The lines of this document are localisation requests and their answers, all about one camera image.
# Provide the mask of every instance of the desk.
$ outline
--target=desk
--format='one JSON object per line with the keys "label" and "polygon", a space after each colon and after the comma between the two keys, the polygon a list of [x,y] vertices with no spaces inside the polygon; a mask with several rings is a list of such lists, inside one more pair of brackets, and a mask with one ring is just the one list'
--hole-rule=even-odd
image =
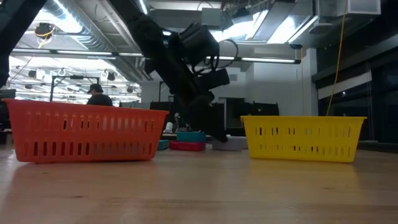
{"label": "desk", "polygon": [[335,164],[241,152],[153,161],[23,164],[0,151],[0,223],[395,224],[398,154]]}

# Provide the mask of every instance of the cap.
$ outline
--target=cap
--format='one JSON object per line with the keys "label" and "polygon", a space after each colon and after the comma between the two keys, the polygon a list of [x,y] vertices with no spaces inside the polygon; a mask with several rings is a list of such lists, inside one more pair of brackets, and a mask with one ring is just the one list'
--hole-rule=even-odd
{"label": "cap", "polygon": [[95,90],[98,93],[104,92],[104,90],[102,89],[102,86],[100,84],[96,84],[96,83],[90,85],[90,89],[88,90],[87,93],[90,93],[92,90]]}

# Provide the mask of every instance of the plastic basket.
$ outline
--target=plastic basket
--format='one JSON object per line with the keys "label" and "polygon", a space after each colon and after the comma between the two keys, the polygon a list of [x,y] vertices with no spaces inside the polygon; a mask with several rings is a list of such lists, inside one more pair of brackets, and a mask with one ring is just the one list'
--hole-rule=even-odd
{"label": "plastic basket", "polygon": [[364,117],[243,116],[252,158],[353,162]]}
{"label": "plastic basket", "polygon": [[167,111],[4,100],[21,162],[150,160]]}

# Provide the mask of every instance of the yellow basket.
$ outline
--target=yellow basket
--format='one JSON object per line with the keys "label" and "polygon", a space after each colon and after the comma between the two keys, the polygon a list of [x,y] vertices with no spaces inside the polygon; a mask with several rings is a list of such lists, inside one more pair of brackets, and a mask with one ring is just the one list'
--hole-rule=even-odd
{"label": "yellow basket", "polygon": [[353,162],[364,117],[242,116],[251,158]]}

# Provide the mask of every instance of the red tray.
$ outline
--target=red tray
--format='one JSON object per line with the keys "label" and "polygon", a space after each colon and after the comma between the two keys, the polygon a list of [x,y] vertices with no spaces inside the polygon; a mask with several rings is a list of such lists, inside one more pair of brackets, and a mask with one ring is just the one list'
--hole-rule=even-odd
{"label": "red tray", "polygon": [[169,148],[174,150],[184,150],[184,151],[203,151],[206,148],[206,143],[170,141]]}

